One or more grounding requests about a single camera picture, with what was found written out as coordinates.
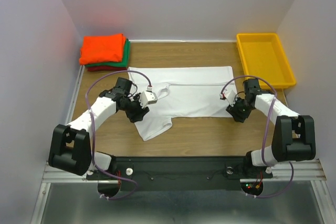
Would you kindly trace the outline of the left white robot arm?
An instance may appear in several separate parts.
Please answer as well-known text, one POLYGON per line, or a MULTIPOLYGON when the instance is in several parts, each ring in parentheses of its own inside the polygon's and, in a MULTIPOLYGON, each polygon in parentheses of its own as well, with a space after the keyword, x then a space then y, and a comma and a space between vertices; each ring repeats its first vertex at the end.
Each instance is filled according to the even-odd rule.
POLYGON ((80 117, 66 125, 57 125, 52 133, 48 164, 76 175, 99 169, 104 178, 113 178, 117 166, 112 163, 112 156, 94 150, 96 130, 118 111, 125 112, 130 122, 140 122, 149 112, 149 104, 157 102, 151 86, 131 94, 132 86, 132 81, 118 78, 115 86, 102 91, 80 117))

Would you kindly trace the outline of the white t shirt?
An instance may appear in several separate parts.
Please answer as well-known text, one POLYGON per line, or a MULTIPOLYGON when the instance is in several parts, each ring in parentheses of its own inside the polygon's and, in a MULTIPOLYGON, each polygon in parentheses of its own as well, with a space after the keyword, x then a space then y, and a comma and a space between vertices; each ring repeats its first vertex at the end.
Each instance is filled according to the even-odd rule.
POLYGON ((169 130, 173 118, 228 118, 229 105, 220 99, 225 84, 236 91, 231 66, 189 68, 129 67, 129 79, 146 90, 148 83, 157 96, 157 103, 149 105, 149 112, 135 126, 144 140, 150 140, 169 130))

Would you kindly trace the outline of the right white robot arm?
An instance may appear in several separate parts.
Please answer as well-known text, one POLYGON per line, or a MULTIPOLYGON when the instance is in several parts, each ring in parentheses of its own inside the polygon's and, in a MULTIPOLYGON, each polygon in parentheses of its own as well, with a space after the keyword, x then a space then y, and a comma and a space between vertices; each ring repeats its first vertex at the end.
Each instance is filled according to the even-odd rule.
POLYGON ((274 132, 270 145, 266 144, 268 133, 265 132, 261 149, 246 153, 242 164, 239 165, 243 174, 253 177, 260 172, 261 167, 314 159, 316 156, 314 119, 289 109, 278 100, 273 87, 269 90, 262 89, 259 85, 262 78, 255 76, 245 78, 243 98, 228 87, 234 80, 230 80, 222 88, 220 98, 228 102, 226 111, 234 121, 243 123, 253 110, 258 110, 267 117, 266 127, 274 125, 274 132))

